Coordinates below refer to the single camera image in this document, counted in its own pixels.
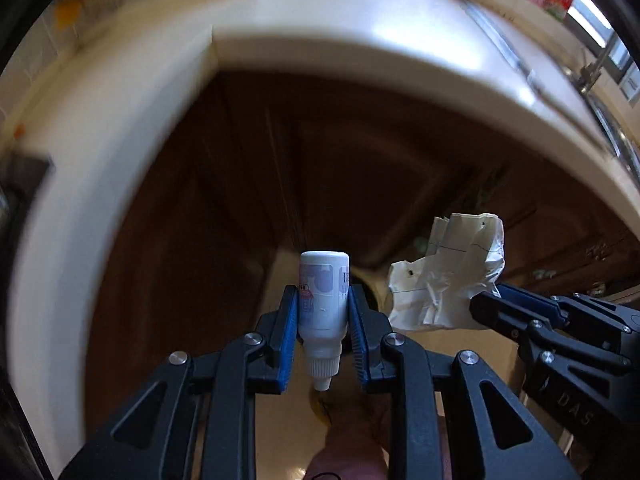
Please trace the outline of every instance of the beige floor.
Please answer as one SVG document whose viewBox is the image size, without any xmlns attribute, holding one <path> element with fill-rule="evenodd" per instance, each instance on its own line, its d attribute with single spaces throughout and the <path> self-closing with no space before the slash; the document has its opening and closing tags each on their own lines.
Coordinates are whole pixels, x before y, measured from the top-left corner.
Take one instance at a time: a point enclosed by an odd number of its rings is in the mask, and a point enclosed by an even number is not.
<svg viewBox="0 0 640 480">
<path fill-rule="evenodd" d="M 262 312 L 278 307 L 285 285 L 298 283 L 299 257 L 280 251 L 273 266 L 262 302 Z M 385 295 L 385 274 L 366 273 L 365 279 L 381 298 Z M 411 338 L 426 349 L 455 355 L 472 349 L 504 380 L 516 358 L 516 345 L 490 330 L 449 330 L 412 333 Z M 322 447 L 326 428 L 309 408 L 311 388 L 300 345 L 296 348 L 293 373 L 286 393 L 258 396 L 256 400 L 256 465 L 258 480 L 300 480 L 313 455 Z"/>
</svg>

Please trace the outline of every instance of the white plastic bottle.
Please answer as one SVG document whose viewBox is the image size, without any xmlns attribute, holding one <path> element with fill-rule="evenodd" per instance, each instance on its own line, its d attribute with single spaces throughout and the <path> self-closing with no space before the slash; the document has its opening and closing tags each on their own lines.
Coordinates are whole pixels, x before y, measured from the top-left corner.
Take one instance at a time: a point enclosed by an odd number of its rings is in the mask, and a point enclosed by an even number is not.
<svg viewBox="0 0 640 480">
<path fill-rule="evenodd" d="M 349 256 L 307 251 L 300 256 L 298 333 L 304 341 L 306 370 L 320 392 L 329 389 L 340 366 L 347 333 Z"/>
</svg>

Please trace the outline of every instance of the silver screw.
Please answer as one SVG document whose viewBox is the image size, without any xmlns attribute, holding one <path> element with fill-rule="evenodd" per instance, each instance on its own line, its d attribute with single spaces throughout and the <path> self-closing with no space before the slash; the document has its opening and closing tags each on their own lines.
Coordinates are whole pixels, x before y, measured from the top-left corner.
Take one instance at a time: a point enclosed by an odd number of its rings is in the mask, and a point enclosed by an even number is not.
<svg viewBox="0 0 640 480">
<path fill-rule="evenodd" d="M 460 360 L 464 364 L 474 365 L 480 360 L 480 358 L 473 350 L 463 350 L 460 352 Z"/>
<path fill-rule="evenodd" d="M 262 335 L 257 332 L 244 334 L 244 343 L 251 346 L 259 345 L 262 342 Z"/>
<path fill-rule="evenodd" d="M 385 335 L 385 343 L 390 346 L 402 346 L 404 344 L 404 336 L 398 332 L 389 332 Z"/>
<path fill-rule="evenodd" d="M 556 356 L 555 356 L 555 355 L 553 355 L 553 354 L 552 354 L 551 352 L 549 352 L 548 350 L 547 350 L 547 351 L 542 352 L 542 354 L 540 355 L 540 357 L 542 357 L 542 362 L 543 362 L 544 364 L 547 364 L 547 365 L 551 364 L 553 361 L 555 361 L 555 360 L 556 360 Z"/>
<path fill-rule="evenodd" d="M 185 364 L 185 362 L 187 362 L 188 357 L 189 356 L 187 355 L 187 352 L 178 350 L 177 352 L 174 352 L 169 356 L 169 362 L 172 365 L 180 366 Z"/>
</svg>

